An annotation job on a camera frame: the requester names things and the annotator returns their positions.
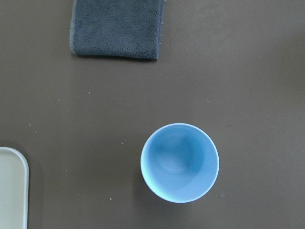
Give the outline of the folded grey cloth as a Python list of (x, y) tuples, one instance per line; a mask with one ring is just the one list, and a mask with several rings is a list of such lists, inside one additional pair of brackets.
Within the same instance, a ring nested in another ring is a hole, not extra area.
[(157, 60), (163, 0), (75, 0), (70, 50), (79, 56)]

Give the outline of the cream rectangular rabbit tray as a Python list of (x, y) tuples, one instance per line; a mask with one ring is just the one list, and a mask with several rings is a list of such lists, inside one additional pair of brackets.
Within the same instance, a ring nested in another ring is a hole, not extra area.
[(0, 227), (28, 227), (29, 166), (16, 149), (0, 148)]

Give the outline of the blue cup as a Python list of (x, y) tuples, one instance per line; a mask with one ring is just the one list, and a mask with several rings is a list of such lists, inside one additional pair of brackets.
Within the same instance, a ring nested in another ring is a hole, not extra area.
[(212, 189), (220, 160), (207, 133), (194, 125), (173, 123), (150, 135), (142, 148), (140, 167), (155, 195), (172, 203), (188, 203)]

